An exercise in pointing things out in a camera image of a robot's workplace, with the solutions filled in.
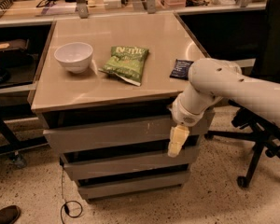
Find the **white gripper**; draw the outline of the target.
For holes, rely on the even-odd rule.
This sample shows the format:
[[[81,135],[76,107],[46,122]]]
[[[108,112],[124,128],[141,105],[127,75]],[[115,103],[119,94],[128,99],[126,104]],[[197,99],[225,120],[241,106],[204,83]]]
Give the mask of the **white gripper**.
[[[198,123],[203,117],[205,107],[199,103],[199,99],[177,96],[169,110],[173,121],[178,124],[171,128],[167,151],[168,156],[174,158],[180,153],[189,137],[188,127],[193,127]]]

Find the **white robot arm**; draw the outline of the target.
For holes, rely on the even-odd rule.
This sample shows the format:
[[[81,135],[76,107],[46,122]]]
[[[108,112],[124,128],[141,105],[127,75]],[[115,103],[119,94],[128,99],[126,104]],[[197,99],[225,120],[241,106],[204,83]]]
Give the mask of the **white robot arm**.
[[[237,63],[204,58],[188,72],[189,83],[171,104],[176,123],[170,131],[168,155],[176,157],[189,135],[189,129],[205,110],[227,98],[280,129],[280,84],[247,77]]]

